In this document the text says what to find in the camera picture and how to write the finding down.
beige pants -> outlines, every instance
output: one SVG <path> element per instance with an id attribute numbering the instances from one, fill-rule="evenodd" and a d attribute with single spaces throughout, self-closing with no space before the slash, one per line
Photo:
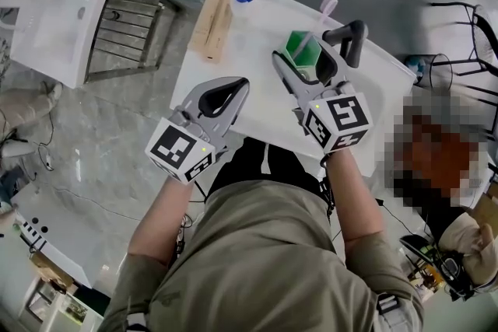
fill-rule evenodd
<path id="1" fill-rule="evenodd" d="M 56 101 L 35 90 L 10 89 L 0 94 L 0 136 L 47 115 Z"/>

man's left arm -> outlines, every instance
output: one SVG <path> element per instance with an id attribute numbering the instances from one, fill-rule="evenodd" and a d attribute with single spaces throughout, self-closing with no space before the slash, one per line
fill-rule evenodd
<path id="1" fill-rule="evenodd" d="M 127 315 L 149 311 L 149 304 L 174 255 L 178 230 L 187 211 L 192 184 L 168 177 L 133 233 L 112 300 L 99 331 L 123 331 Z"/>

shirt sleeve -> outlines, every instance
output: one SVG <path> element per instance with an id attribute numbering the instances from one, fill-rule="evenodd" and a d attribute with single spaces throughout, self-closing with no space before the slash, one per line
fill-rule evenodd
<path id="1" fill-rule="evenodd" d="M 147 256 L 128 255 L 123 263 L 113 297 L 99 332 L 122 332 L 128 315 L 149 311 L 149 304 L 166 275 L 167 268 Z"/>
<path id="2" fill-rule="evenodd" d="M 403 275 L 396 253 L 382 233 L 359 239 L 347 255 L 346 267 L 378 295 L 389 293 L 410 301 L 422 325 L 423 306 L 419 294 Z"/>

man's right arm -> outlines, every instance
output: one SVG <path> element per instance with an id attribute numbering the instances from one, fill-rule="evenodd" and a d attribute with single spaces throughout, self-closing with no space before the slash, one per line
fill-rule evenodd
<path id="1" fill-rule="evenodd" d="M 423 307 L 384 236 L 381 208 L 370 194 L 348 149 L 335 152 L 327 161 L 327 173 L 335 199 L 345 244 L 346 267 L 362 278 L 378 295 L 397 298 L 408 330 L 421 330 Z M 386 317 L 379 315 L 375 330 L 385 330 Z"/>

pixelated blur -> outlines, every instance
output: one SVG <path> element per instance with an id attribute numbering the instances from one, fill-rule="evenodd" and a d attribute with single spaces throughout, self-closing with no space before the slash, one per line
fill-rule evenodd
<path id="1" fill-rule="evenodd" d="M 385 187 L 414 208 L 461 205 L 487 165 L 482 117 L 465 98 L 415 93 L 405 98 L 385 147 Z"/>

